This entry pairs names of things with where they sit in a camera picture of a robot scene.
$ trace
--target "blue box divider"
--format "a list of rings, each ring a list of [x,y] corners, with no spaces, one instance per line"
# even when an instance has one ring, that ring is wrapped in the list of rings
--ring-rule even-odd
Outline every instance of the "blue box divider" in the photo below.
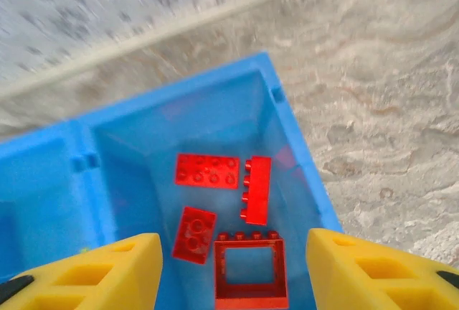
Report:
[[[239,218],[242,181],[238,190],[175,185],[181,152],[271,156],[268,226]],[[277,230],[290,307],[314,309],[307,232],[341,231],[265,53],[2,144],[0,168],[0,281],[81,248],[156,232],[164,270],[155,309],[213,309],[212,254],[204,266],[171,258],[182,208],[192,206],[218,214],[215,235]],[[250,280],[262,268],[250,266]]]

